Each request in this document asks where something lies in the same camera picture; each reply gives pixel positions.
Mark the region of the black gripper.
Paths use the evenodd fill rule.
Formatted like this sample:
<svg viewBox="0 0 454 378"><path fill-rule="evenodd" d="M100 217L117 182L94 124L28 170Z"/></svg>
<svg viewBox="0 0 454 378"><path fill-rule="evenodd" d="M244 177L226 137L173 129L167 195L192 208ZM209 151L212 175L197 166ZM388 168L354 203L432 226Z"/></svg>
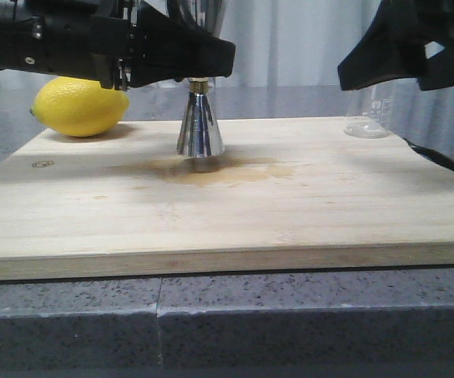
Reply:
<svg viewBox="0 0 454 378"><path fill-rule="evenodd" d="M137 1L0 1L0 71L95 80L125 91Z"/></svg>

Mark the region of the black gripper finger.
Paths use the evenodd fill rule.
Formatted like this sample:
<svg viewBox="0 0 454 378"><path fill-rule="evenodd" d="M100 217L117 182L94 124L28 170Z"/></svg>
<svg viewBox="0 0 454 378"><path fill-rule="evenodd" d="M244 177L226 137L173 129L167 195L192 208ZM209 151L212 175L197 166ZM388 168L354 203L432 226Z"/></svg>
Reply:
<svg viewBox="0 0 454 378"><path fill-rule="evenodd" d="M428 39L417 39L426 56L426 45L431 43ZM432 55L426 56L425 72L417 81L421 91L433 91L454 87L454 40Z"/></svg>
<svg viewBox="0 0 454 378"><path fill-rule="evenodd" d="M162 80L228 77L236 46L219 38L223 6L168 6L163 14L152 6L137 13L130 61L131 87Z"/></svg>
<svg viewBox="0 0 454 378"><path fill-rule="evenodd" d="M382 1L364 36L338 65L340 88L355 91L426 72L422 24L414 1Z"/></svg>

